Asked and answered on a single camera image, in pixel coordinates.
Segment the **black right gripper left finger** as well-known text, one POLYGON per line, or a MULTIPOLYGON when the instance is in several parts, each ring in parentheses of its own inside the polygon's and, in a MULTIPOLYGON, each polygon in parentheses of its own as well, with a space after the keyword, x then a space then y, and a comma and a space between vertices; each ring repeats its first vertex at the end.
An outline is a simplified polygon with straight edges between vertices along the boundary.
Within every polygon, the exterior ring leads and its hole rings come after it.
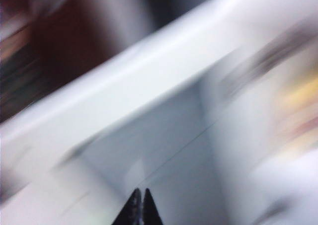
POLYGON ((141 191, 136 188, 113 221, 113 225, 139 225, 141 220, 141 191))

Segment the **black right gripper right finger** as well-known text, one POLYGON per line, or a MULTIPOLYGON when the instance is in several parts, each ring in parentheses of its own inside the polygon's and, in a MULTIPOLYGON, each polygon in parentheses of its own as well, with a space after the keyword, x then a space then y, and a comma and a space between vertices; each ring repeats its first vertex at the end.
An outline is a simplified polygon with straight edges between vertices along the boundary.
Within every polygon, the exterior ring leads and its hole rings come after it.
POLYGON ((143 222, 144 225, 163 225, 149 188, 145 190, 143 200, 143 222))

